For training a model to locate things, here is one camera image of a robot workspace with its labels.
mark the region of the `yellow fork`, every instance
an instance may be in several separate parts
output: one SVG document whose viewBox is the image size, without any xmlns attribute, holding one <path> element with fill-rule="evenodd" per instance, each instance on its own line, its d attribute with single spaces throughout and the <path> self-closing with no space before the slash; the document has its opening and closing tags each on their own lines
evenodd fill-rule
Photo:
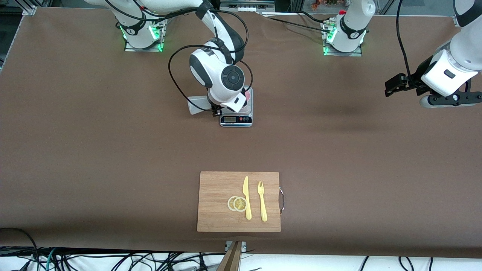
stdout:
<svg viewBox="0 0 482 271">
<path fill-rule="evenodd" d="M 268 221 L 268 215 L 266 214 L 265 199 L 263 198 L 264 193 L 265 193 L 265 188 L 263 187 L 263 182 L 259 181 L 258 194 L 259 194 L 259 199 L 261 200 L 261 220 L 263 222 L 266 222 Z"/>
</svg>

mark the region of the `metal handle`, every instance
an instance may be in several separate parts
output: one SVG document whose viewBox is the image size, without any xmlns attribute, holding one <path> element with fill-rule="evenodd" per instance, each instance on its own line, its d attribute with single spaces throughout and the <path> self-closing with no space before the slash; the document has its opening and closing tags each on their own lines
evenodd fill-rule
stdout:
<svg viewBox="0 0 482 271">
<path fill-rule="evenodd" d="M 283 207 L 280 210 L 280 216 L 281 216 L 283 214 L 283 210 L 284 210 L 284 193 L 283 193 L 283 190 L 281 190 L 281 186 L 280 186 L 280 193 L 281 193 L 282 198 L 283 198 Z"/>
</svg>

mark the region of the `cutting board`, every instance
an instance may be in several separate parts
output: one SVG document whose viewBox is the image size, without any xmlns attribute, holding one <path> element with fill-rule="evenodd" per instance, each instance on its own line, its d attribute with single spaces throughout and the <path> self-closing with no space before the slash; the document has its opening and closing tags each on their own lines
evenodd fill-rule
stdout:
<svg viewBox="0 0 482 271">
<path fill-rule="evenodd" d="M 249 178 L 249 202 L 252 219 L 244 212 L 231 211 L 228 200 L 232 196 L 245 198 L 242 187 Z M 263 181 L 268 220 L 261 221 L 258 181 Z M 199 232 L 280 232 L 279 205 L 280 174 L 278 172 L 221 172 L 203 171 L 199 181 Z"/>
</svg>

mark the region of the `knife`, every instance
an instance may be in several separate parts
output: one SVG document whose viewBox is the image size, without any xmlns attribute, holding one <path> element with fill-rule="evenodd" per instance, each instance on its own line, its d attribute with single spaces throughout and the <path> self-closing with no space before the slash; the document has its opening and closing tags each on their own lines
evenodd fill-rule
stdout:
<svg viewBox="0 0 482 271">
<path fill-rule="evenodd" d="M 248 176 L 244 178 L 244 184 L 242 186 L 242 192 L 246 197 L 246 219 L 251 220 L 251 206 L 249 205 L 249 190 L 248 190 Z"/>
</svg>

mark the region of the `table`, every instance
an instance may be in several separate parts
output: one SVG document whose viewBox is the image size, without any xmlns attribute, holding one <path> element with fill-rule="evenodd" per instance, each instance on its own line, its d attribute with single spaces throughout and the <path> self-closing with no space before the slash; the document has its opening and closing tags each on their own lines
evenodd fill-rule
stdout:
<svg viewBox="0 0 482 271">
<path fill-rule="evenodd" d="M 481 257 L 482 107 L 384 97 L 404 72 L 395 18 L 374 17 L 363 57 L 343 58 L 323 56 L 315 31 L 239 15 L 254 73 L 247 129 L 191 116 L 169 78 L 173 51 L 212 37 L 194 14 L 168 25 L 163 53 L 124 52 L 108 10 L 25 17 L 0 74 L 0 226 L 39 246 L 215 252 L 245 240 L 257 253 Z M 456 32 L 449 17 L 402 17 L 412 70 Z M 174 76 L 201 95 L 190 53 Z M 279 172 L 281 232 L 196 232 L 203 170 Z"/>
</svg>

